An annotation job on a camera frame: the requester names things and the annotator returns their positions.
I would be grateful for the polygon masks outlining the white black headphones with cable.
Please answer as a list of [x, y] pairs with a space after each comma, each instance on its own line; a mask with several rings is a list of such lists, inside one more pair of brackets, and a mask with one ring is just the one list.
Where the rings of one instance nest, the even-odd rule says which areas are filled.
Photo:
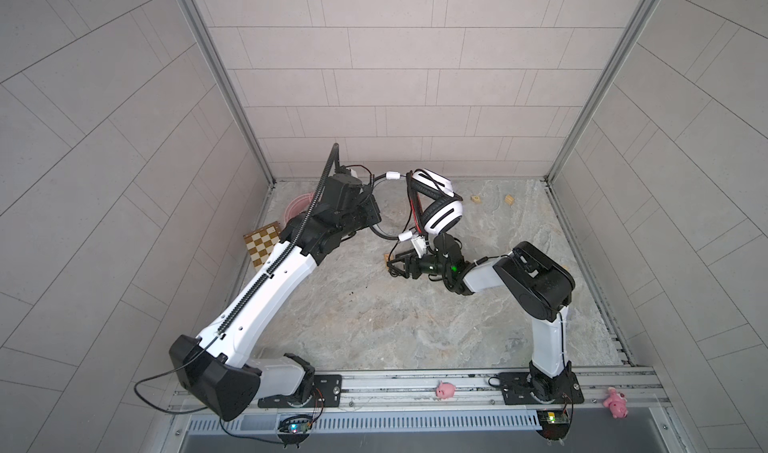
[[404, 231], [397, 237], [385, 234], [377, 225], [374, 225], [371, 230], [376, 236], [397, 243], [410, 241], [415, 236], [422, 236], [428, 248], [430, 237], [447, 233], [461, 220], [463, 199], [454, 191], [451, 181], [447, 178], [422, 168], [405, 174], [390, 171], [377, 176], [373, 180], [373, 187], [384, 181], [395, 180], [406, 182], [409, 220]]

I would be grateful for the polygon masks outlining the pink headphones with cable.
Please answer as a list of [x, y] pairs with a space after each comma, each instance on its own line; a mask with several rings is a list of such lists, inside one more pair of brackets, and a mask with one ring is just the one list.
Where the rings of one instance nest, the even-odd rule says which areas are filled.
[[313, 198], [313, 193], [306, 193], [293, 199], [284, 211], [283, 224], [287, 225], [291, 219], [295, 218], [300, 213], [305, 212], [309, 208]]

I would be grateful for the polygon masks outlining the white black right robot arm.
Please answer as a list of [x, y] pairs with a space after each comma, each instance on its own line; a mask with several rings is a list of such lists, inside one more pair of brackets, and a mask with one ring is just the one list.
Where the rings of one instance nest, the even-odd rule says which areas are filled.
[[488, 379], [507, 405], [584, 402], [577, 376], [566, 353], [568, 308], [575, 280], [562, 266], [523, 241], [506, 255], [468, 262], [462, 243], [440, 234], [428, 247], [415, 247], [387, 259], [391, 276], [418, 279], [427, 276], [450, 292], [471, 296], [505, 287], [531, 318], [533, 353], [526, 373], [502, 372]]

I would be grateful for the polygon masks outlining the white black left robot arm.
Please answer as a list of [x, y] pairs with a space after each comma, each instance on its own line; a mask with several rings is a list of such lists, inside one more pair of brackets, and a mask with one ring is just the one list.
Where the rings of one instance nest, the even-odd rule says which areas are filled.
[[253, 401], [284, 397], [303, 405], [314, 393], [315, 369], [294, 354], [254, 360], [258, 339], [291, 293], [345, 238], [381, 217], [363, 183], [340, 163], [334, 145], [308, 209], [292, 218], [251, 282], [198, 335], [179, 336], [169, 350], [172, 374], [204, 409], [231, 421]]

